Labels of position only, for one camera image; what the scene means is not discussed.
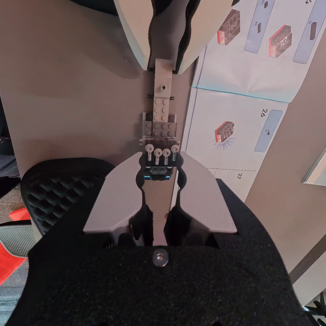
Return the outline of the black mesh cushion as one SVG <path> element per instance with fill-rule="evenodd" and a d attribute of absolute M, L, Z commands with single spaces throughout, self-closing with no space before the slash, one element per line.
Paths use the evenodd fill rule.
<path fill-rule="evenodd" d="M 89 157 L 52 159 L 31 167 L 23 175 L 20 188 L 40 235 L 44 236 L 114 168 L 107 161 Z"/>

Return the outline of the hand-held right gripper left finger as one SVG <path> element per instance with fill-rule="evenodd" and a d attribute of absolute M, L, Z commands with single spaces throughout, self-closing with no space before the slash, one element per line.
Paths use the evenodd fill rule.
<path fill-rule="evenodd" d="M 153 245 L 153 213 L 145 202 L 144 154 L 137 152 L 105 178 L 84 233 L 108 233 L 117 245 L 128 234 L 136 245 Z"/>

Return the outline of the car-cover instruction booklet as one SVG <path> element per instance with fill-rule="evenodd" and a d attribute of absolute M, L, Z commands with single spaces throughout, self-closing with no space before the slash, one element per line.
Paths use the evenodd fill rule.
<path fill-rule="evenodd" d="M 302 183 L 326 186 L 326 148 L 323 149 L 315 163 L 309 169 Z"/>

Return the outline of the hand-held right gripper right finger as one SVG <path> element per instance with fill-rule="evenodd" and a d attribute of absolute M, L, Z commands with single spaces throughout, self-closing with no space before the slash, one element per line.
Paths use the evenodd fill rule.
<path fill-rule="evenodd" d="M 218 246 L 216 233 L 236 234 L 220 187 L 202 164 L 185 152 L 177 159 L 179 190 L 164 227 L 169 246 Z"/>

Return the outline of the step-page instruction booklet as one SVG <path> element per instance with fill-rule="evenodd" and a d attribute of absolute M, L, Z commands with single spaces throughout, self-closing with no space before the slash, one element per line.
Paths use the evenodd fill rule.
<path fill-rule="evenodd" d="M 201 52 L 181 151 L 245 201 L 325 30 L 326 1 L 239 1 Z"/>

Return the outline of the toy brick truck model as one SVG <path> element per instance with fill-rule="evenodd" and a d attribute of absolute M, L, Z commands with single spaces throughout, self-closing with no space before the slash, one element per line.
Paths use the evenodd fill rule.
<path fill-rule="evenodd" d="M 145 147 L 147 141 L 167 141 L 176 139 L 177 117 L 169 112 L 173 67 L 169 60 L 156 59 L 155 80 L 153 95 L 153 110 L 142 113 L 142 138 L 140 145 Z M 144 170 L 144 179 L 151 181 L 170 180 L 174 168 L 177 167 L 147 167 Z"/>

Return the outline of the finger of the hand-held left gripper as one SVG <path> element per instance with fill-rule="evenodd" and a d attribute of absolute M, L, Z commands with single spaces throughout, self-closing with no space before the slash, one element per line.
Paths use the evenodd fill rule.
<path fill-rule="evenodd" d="M 148 69 L 151 48 L 149 29 L 153 19 L 151 0 L 115 0 L 128 43 L 143 70 Z"/>
<path fill-rule="evenodd" d="M 231 0 L 188 1 L 175 74 L 182 74 L 199 56 L 233 7 Z"/>

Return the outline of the orange plastic object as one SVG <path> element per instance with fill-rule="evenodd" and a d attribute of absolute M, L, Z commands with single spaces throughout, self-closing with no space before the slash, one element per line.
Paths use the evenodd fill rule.
<path fill-rule="evenodd" d="M 30 215 L 27 212 L 26 208 L 21 208 L 16 211 L 12 211 L 7 219 L 1 223 L 11 222 L 11 221 L 20 221 L 20 220 L 30 220 Z M 9 276 L 17 270 L 20 265 L 25 261 L 24 258 L 18 258 L 11 255 L 4 247 L 0 244 L 0 285 L 2 285 Z"/>

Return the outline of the black toy brick block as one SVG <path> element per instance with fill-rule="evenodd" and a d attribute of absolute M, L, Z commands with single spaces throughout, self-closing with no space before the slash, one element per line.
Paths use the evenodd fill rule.
<path fill-rule="evenodd" d="M 154 146 L 154 150 L 157 149 L 157 148 L 160 148 L 163 151 L 166 148 L 171 150 L 171 147 L 173 145 L 175 145 L 175 144 L 180 146 L 180 141 L 174 141 L 174 140 L 154 141 L 154 140 L 150 140 L 150 141 L 146 142 L 145 146 L 147 144 L 152 144 Z M 169 156 L 169 161 L 168 161 L 167 166 L 164 165 L 164 157 L 163 157 L 163 155 L 159 159 L 159 165 L 155 165 L 155 155 L 154 155 L 154 153 L 152 153 L 152 160 L 151 161 L 147 160 L 146 151 L 144 151 L 144 153 L 145 153 L 145 164 L 146 164 L 147 167 L 174 167 L 174 166 L 176 166 L 176 161 L 172 160 L 172 158 L 173 158 L 172 153 Z"/>

